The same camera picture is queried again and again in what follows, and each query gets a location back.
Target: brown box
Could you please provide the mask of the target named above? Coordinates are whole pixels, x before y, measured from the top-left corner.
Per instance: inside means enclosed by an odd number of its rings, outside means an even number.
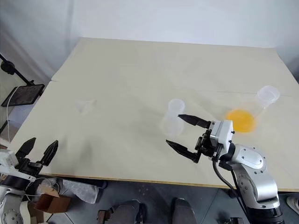
[[[71,199],[69,197],[63,195],[54,197],[43,194],[35,204],[34,208],[48,213],[62,213],[67,211],[70,201]]]

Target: floor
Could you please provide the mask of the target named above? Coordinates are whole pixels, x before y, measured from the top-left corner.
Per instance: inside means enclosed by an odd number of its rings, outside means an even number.
[[[185,198],[190,203],[199,224],[221,224],[229,217],[243,217],[244,223],[248,224],[237,200],[230,198],[225,190],[216,188],[109,181],[96,204],[85,203],[64,188],[61,194],[71,197],[71,204],[66,213],[54,214],[48,220],[49,224],[96,224],[98,210],[106,210],[131,199],[147,205],[147,224],[171,224],[171,201],[174,197]],[[285,203],[288,195],[280,195],[285,221],[298,224],[299,216]]]

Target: transparent plastic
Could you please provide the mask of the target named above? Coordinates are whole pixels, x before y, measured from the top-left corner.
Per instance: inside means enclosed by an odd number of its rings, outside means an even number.
[[[168,103],[168,111],[161,122],[162,132],[169,136],[175,137],[180,135],[184,130],[184,121],[178,117],[185,110],[185,103],[181,99],[172,99]]]
[[[245,102],[243,107],[230,111],[227,119],[233,121],[234,130],[237,132],[251,132],[256,127],[256,118],[270,104],[275,103],[280,97],[280,92],[273,86],[261,88],[255,98]]]

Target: tabletop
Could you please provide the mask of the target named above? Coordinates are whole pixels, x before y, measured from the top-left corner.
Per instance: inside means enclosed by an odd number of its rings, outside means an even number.
[[[269,84],[280,99],[233,142],[259,148],[278,188],[299,191],[299,87],[274,49],[83,38],[52,80],[9,147],[36,137],[35,161],[57,139],[43,174],[225,187],[208,158],[195,164],[166,144],[194,150],[205,131],[185,124],[164,135],[167,104],[179,98],[186,114],[223,119]]]

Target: orange liquid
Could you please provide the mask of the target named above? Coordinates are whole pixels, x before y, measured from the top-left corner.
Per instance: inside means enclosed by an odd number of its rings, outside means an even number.
[[[252,132],[256,127],[256,121],[248,111],[233,110],[227,114],[226,119],[233,121],[234,130],[237,132]]]

